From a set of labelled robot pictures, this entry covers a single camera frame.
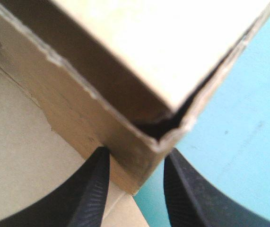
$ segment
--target light blue surface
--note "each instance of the light blue surface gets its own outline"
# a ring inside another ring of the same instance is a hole
[[[177,148],[223,193],[270,220],[270,19]],[[135,200],[151,227],[169,227],[163,163]]]

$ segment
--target torn cardboard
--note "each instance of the torn cardboard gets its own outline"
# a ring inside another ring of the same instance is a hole
[[[207,68],[209,74],[194,77],[196,82],[191,86],[193,92],[187,96],[179,111],[166,119],[163,126],[152,124],[139,127],[134,124],[138,119],[128,116],[123,108],[135,115],[140,115],[140,108],[148,104],[156,110],[156,115],[166,113],[166,110],[154,106],[154,103],[162,103],[159,106],[163,107],[164,102],[154,94],[148,83],[143,83],[133,75],[127,68],[128,64],[118,61],[83,28],[79,30],[78,25],[73,24],[67,15],[49,1],[45,1],[47,8],[43,10],[37,1],[0,2],[11,11],[0,4],[0,67],[37,101],[52,128],[84,158],[91,154],[95,144],[106,145],[114,157],[112,180],[130,193],[137,192],[172,146],[190,130],[238,55],[270,15],[270,3],[263,12],[258,8],[260,15],[255,21],[248,22],[252,26],[246,31],[238,31],[238,41],[231,48],[226,46],[222,57],[216,57],[217,63]],[[38,15],[35,13],[37,9],[41,9]],[[60,20],[53,21],[53,16]],[[71,27],[60,28],[59,25]],[[73,49],[73,46],[79,47],[81,51]],[[105,95],[100,86],[107,89],[107,83],[102,78],[105,75],[118,75],[119,72],[122,72],[122,76],[115,80],[115,86],[109,86],[109,91],[117,90],[118,93],[114,96]],[[123,81],[125,72],[127,81],[136,81],[136,86],[126,86],[125,89],[124,85],[128,83]],[[129,90],[132,94],[144,96],[138,96],[140,99],[134,101],[126,92]],[[123,102],[115,104],[113,100],[120,98]],[[151,122],[150,116],[144,114],[140,119]]]
[[[42,110],[0,70],[0,219],[46,196],[83,162],[52,131]],[[148,226],[133,198],[110,182],[102,227],[113,223]]]

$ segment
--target box side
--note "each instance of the box side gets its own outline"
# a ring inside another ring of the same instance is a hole
[[[52,1],[0,3],[94,86],[132,123],[154,122],[173,113],[144,83]]]
[[[127,192],[136,193],[164,156],[153,152],[152,139],[147,145],[131,125],[122,123],[65,59],[1,5],[0,67],[29,91],[52,129],[84,158],[96,143],[109,147],[111,179]]]
[[[84,163],[19,88],[0,69],[0,219],[46,196]],[[132,196],[110,182],[102,227],[132,227],[134,219],[148,226]]]

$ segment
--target black curved object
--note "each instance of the black curved object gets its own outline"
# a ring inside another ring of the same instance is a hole
[[[164,190],[172,227],[270,227],[212,186],[177,149],[165,159]]]
[[[109,184],[109,150],[99,147],[65,183],[0,227],[100,227]]]

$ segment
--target ribbed black surface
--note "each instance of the ribbed black surface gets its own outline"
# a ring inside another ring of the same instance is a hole
[[[203,227],[170,157],[165,160],[164,170],[165,202],[171,225],[173,227]]]
[[[206,181],[177,149],[165,159],[164,170],[165,201],[172,227],[270,227],[268,220]]]
[[[64,184],[0,227],[100,227],[108,183],[109,151],[98,148]]]

